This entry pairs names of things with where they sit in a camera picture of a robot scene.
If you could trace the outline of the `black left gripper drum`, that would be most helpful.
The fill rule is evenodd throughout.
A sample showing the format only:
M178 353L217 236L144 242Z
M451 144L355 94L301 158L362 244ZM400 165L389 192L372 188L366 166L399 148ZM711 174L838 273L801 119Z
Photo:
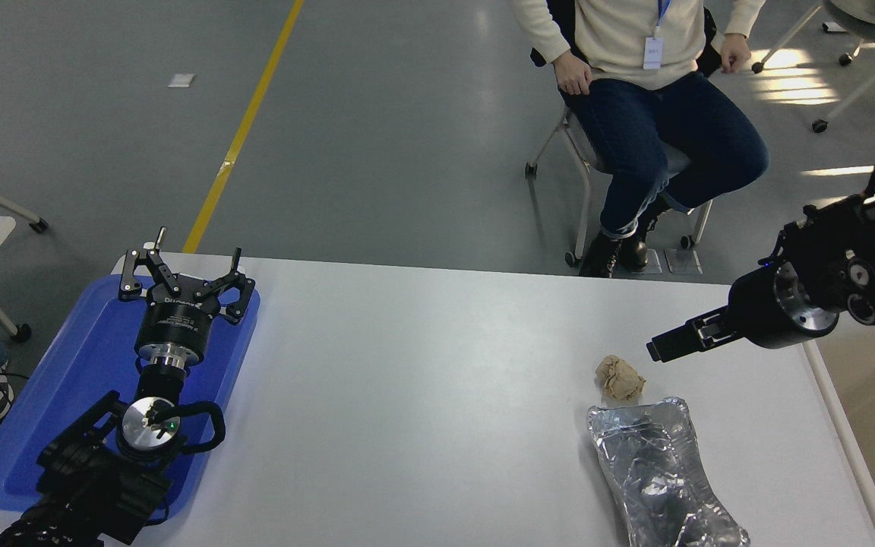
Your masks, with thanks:
M152 291L143 295L146 311L136 339L136 353L150 354L157 346L184 347L190 354L204 354L214 320L212 302L192 302L166 296L157 300Z

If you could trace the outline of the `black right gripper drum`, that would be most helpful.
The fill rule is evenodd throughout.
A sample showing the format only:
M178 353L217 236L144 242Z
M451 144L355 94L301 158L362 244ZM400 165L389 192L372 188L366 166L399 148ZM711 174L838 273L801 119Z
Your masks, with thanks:
M826 336L826 311L810 301L791 263L742 276L728 295L727 322L760 347L781 349Z

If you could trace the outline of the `person's left hand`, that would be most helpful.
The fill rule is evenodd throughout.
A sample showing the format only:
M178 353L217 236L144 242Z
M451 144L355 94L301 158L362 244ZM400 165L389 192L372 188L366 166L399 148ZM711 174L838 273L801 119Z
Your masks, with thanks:
M751 59L749 38L742 33L726 33L719 54L723 74L739 72Z

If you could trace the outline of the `person's right hand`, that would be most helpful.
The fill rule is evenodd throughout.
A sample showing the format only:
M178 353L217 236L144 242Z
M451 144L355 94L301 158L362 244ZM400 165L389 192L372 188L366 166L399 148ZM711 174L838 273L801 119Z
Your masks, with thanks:
M559 90L568 96L587 96L592 84L592 69L570 49L551 62Z

